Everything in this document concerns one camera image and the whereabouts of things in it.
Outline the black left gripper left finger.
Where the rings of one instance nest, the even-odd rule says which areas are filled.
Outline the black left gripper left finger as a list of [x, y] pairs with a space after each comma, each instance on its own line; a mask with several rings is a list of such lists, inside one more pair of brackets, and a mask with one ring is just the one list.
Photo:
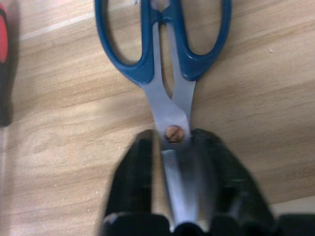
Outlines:
[[162, 218], [151, 212], [154, 134], [153, 130], [137, 134], [118, 164], [103, 221], [120, 214]]

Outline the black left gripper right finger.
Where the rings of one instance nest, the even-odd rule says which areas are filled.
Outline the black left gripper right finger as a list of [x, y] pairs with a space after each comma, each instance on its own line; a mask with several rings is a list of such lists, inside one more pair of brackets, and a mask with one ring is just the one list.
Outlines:
[[249, 171], [214, 133], [192, 131], [207, 219], [227, 217], [240, 223], [274, 223], [275, 219]]

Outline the blue handled steel scissors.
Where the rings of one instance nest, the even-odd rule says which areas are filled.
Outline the blue handled steel scissors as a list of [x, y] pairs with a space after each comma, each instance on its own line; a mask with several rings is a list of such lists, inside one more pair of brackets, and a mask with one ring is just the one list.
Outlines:
[[[142, 54], [138, 62], [123, 63], [111, 41], [107, 23], [108, 0], [94, 0], [95, 20], [104, 51], [113, 65], [140, 86], [149, 101], [158, 133], [173, 223], [196, 223], [199, 193], [192, 154], [190, 114], [195, 84], [214, 64], [229, 34], [231, 0], [221, 1], [220, 31], [212, 50], [195, 54], [189, 47], [181, 0], [167, 0], [159, 10], [156, 0], [141, 0]], [[159, 29], [166, 25], [174, 75], [168, 95], [162, 81]]]

